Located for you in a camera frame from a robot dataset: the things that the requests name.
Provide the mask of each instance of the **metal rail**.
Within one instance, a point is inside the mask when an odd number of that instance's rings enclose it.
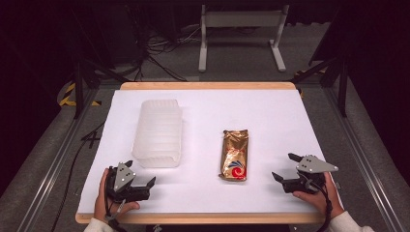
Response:
[[[390,204],[390,201],[384,191],[380,179],[377,177],[376,173],[371,168],[370,163],[366,158],[366,153],[360,146],[359,140],[353,132],[353,129],[350,126],[348,119],[341,116],[337,106],[336,94],[330,88],[324,88],[324,92],[347,136],[350,146],[354,151],[354,158],[356,160],[356,163],[358,164],[359,169],[361,170],[362,175],[365,178],[371,195],[373,196],[374,201],[376,202],[383,219],[389,227],[389,230],[399,232],[407,231],[404,228],[404,226],[400,223],[395,213],[395,210]]]
[[[97,94],[97,90],[90,89],[87,92],[85,98],[85,108],[82,110],[81,114],[78,116],[76,120],[73,120],[72,124],[69,127],[66,137],[55,156],[55,159],[51,166],[49,167],[47,173],[45,174],[42,183],[37,190],[36,196],[34,197],[30,207],[27,210],[26,215],[24,216],[23,220],[21,221],[20,225],[18,226],[17,231],[32,231],[34,224],[36,223],[40,212],[43,209],[45,201],[47,200],[57,178],[60,174],[60,171],[64,165],[67,156],[69,155],[70,147],[73,143],[73,138],[80,127],[86,112],[91,105],[94,97]]]

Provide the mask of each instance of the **sleeve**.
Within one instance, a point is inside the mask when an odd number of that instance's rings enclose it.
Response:
[[[114,230],[106,223],[98,219],[91,218],[90,223],[85,228],[84,232],[114,232]]]
[[[361,227],[347,211],[333,218],[329,224],[330,232],[374,232],[369,226]]]

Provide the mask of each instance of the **dark background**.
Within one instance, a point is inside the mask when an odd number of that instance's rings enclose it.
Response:
[[[71,9],[47,2],[2,3],[0,62],[5,104],[1,119],[1,194],[58,114],[57,95],[73,78],[76,57],[85,56],[107,68],[138,61],[143,59],[143,51],[134,40],[145,38],[148,23],[173,41],[182,27],[197,23],[200,14],[198,6],[137,9],[144,16],[130,20],[125,16],[127,10],[118,6],[73,8],[73,16]],[[406,44],[410,34],[404,22],[408,21],[410,9],[399,3],[381,4],[377,9],[375,19],[357,37],[347,32],[360,21],[360,8],[350,8],[336,18],[316,59],[335,55],[346,38],[355,41],[349,56],[349,75],[395,165],[409,183],[410,62],[406,56],[410,46]],[[332,21],[336,11],[332,6],[291,6],[287,21],[324,23]],[[71,28],[69,34],[65,27]]]

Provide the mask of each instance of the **gray carpet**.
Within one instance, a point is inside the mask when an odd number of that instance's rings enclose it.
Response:
[[[293,77],[300,70],[308,69],[308,60],[327,29],[327,25],[287,26],[279,45],[286,72],[278,72],[268,40],[273,33],[257,29],[244,35],[235,30],[216,30],[209,37],[208,65],[205,73],[198,72],[200,43],[192,41],[172,52],[154,56],[164,67],[186,77],[189,81],[280,81]],[[142,81],[175,81],[161,68],[149,62],[143,64]],[[94,97],[102,101],[101,106],[88,107],[73,143],[68,149],[67,159],[48,198],[35,218],[32,231],[50,231],[69,171],[77,153],[81,137],[102,123],[108,113],[110,101],[118,83],[105,81]],[[340,183],[340,197],[346,210],[360,225],[369,225],[376,231],[389,231],[377,202],[354,158],[354,149],[340,125],[337,112],[332,109],[328,92],[317,83],[317,76],[298,84],[304,92],[303,103],[316,133],[326,160],[339,167],[335,181]],[[378,137],[353,86],[349,82],[347,96],[347,121],[358,142],[384,187],[387,198],[405,229],[410,228],[410,188],[403,181],[390,159],[386,148]],[[0,231],[16,231],[30,206],[41,181],[73,122],[75,109],[63,106],[54,122],[0,199]],[[103,129],[98,130],[101,136]],[[74,220],[82,186],[96,154],[98,142],[89,148],[87,143],[79,152],[70,182],[67,200],[55,231],[82,231],[85,225]],[[129,231],[145,231],[144,225],[125,225]],[[320,224],[290,225],[291,231],[316,231]]]

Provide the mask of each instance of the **human hand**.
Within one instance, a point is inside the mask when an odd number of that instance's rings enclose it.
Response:
[[[325,172],[325,186],[328,191],[329,200],[332,201],[332,212],[331,218],[334,218],[344,212],[341,208],[340,202],[338,201],[337,190],[335,184],[332,181],[331,175],[329,172]],[[321,191],[316,192],[315,194],[305,193],[303,191],[294,191],[293,195],[310,203],[314,208],[316,208],[322,215],[326,215],[326,198]]]
[[[98,219],[100,221],[103,221],[107,223],[107,220],[105,219],[105,201],[104,201],[104,192],[105,192],[105,179],[106,176],[108,175],[108,168],[105,169],[105,171],[102,174],[102,179],[100,181],[100,188],[99,188],[99,195],[97,196],[96,199],[96,205],[94,207],[94,218]],[[108,206],[111,205],[112,201],[111,199],[108,198]],[[111,206],[111,214],[115,214],[120,207],[120,204],[114,203]],[[139,204],[137,202],[129,202],[127,204],[124,204],[123,208],[121,209],[121,212],[117,215],[116,218],[119,218],[126,212],[130,210],[138,210],[139,209]]]

